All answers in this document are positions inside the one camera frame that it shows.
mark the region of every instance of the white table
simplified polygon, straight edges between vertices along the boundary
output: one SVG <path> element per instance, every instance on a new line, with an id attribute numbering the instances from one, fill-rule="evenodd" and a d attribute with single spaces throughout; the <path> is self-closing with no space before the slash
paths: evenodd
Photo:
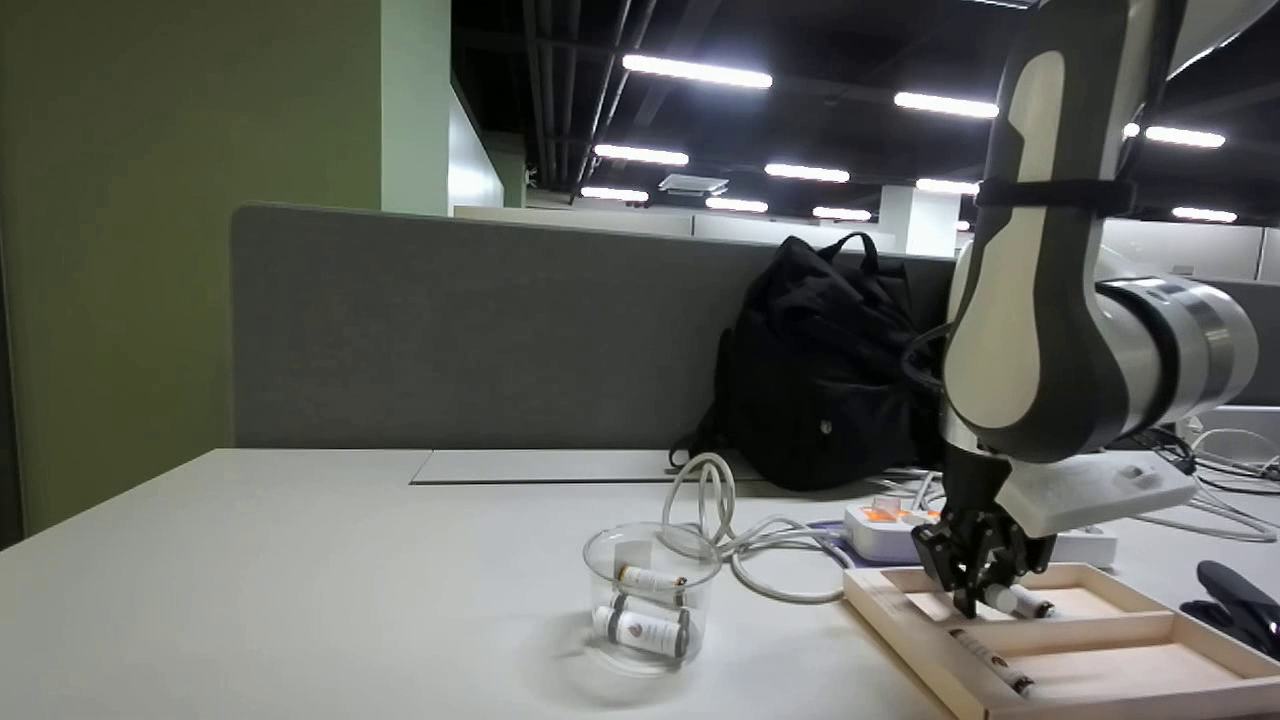
<path id="1" fill-rule="evenodd" d="M 732 576 L 687 671 L 582 653 L 578 544 L 652 518 L 663 484 L 413 487 L 426 459 L 208 451 L 0 550 L 0 714 L 945 714 L 844 603 L 786 609 Z M 841 505 L 743 498 L 743 518 L 769 511 Z M 1200 557 L 1280 567 L 1276 546 L 1120 531 L 1120 571 L 1158 598 L 1196 597 Z"/>

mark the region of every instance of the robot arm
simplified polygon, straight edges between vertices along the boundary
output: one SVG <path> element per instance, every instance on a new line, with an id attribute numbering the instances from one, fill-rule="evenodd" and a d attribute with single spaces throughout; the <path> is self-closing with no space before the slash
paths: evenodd
<path id="1" fill-rule="evenodd" d="M 920 529 L 925 567 L 958 613 L 1035 571 L 1052 534 L 1026 534 L 994 493 L 1237 394 L 1254 368 L 1249 316 L 1186 280 L 1095 280 L 1099 219 L 1124 204 L 1124 166 L 1168 77 L 1228 45 L 1276 0 L 1043 0 L 1015 49 L 988 149 L 977 243 L 953 283 L 945 361 L 947 511 Z"/>

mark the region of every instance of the wooden tray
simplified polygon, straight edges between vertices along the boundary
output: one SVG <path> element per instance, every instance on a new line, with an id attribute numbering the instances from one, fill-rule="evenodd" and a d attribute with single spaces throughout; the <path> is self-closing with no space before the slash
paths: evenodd
<path id="1" fill-rule="evenodd" d="M 957 714 L 1280 714 L 1280 664 L 1249 642 L 1088 563 L 1026 587 L 1047 618 L 962 618 L 920 567 L 849 571 L 844 597 Z"/>

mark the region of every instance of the bag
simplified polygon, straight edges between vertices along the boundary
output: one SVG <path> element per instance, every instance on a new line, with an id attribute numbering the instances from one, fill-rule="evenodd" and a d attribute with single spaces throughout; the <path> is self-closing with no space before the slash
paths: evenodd
<path id="1" fill-rule="evenodd" d="M 836 487 L 939 456 L 939 405 L 906 368 L 920 311 L 872 236 L 861 267 L 841 243 L 785 240 L 721 336 L 714 399 L 687 451 L 734 451 L 778 487 Z"/>

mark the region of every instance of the ceiling light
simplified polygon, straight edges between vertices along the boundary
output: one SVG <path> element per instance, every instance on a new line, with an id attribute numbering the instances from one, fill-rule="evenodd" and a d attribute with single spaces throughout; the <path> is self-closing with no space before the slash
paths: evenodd
<path id="1" fill-rule="evenodd" d="M 1237 222 L 1237 211 L 1222 208 L 1170 208 L 1177 219 L 1196 219 L 1196 222 Z"/>
<path id="2" fill-rule="evenodd" d="M 968 116 L 968 121 L 1000 116 L 994 105 L 962 100 L 962 95 L 894 92 L 891 105 L 906 112 Z"/>
<path id="3" fill-rule="evenodd" d="M 643 77 L 692 79 L 692 84 L 722 84 L 722 87 L 756 87 L 756 92 L 772 87 L 769 72 L 692 63 L 692 58 L 673 58 L 673 57 L 627 51 L 623 68 L 643 72 Z"/>
<path id="4" fill-rule="evenodd" d="M 1147 132 L 1135 125 L 1124 125 L 1124 138 L 1147 137 L 1153 144 L 1177 144 L 1177 149 L 1222 149 L 1222 132 L 1196 132 L 1196 127 L 1170 127 L 1170 125 L 1153 125 Z"/>
<path id="5" fill-rule="evenodd" d="M 977 197 L 981 184 L 968 180 L 939 180 L 939 174 L 920 174 L 917 190 L 939 190 L 939 197 Z"/>
<path id="6" fill-rule="evenodd" d="M 687 165 L 685 150 L 634 149 L 634 144 L 594 144 L 594 156 L 623 158 L 623 165 L 668 165 L 668 166 L 685 166 Z"/>
<path id="7" fill-rule="evenodd" d="M 714 208 L 714 211 L 751 211 L 751 215 L 769 211 L 762 200 L 749 200 L 749 197 L 709 197 L 709 208 Z"/>
<path id="8" fill-rule="evenodd" d="M 816 219 L 836 219 L 836 222 L 872 222 L 872 211 L 868 211 L 868 208 L 816 204 L 810 215 L 816 215 Z"/>
<path id="9" fill-rule="evenodd" d="M 605 187 L 605 184 L 582 184 L 588 200 L 612 200 L 612 204 L 648 204 L 648 190 L 639 187 Z"/>
<path id="10" fill-rule="evenodd" d="M 810 165 L 762 165 L 762 174 L 810 180 L 810 184 L 849 184 L 844 166 L 810 166 Z"/>

